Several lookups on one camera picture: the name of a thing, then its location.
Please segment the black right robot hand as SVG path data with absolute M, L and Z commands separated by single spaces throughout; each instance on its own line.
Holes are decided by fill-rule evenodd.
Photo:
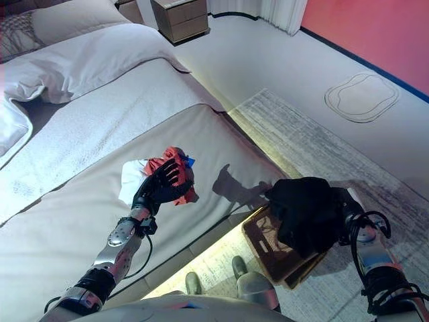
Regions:
M 360 199 L 353 188 L 334 188 L 334 194 L 337 202 L 337 211 L 344 221 L 350 218 L 364 214 Z

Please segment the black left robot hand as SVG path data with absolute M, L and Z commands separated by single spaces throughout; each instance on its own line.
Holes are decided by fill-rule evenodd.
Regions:
M 183 197 L 192 187 L 193 181 L 185 178 L 180 183 L 179 164 L 170 159 L 149 175 L 133 197 L 131 210 L 143 209 L 155 216 L 161 204 Z

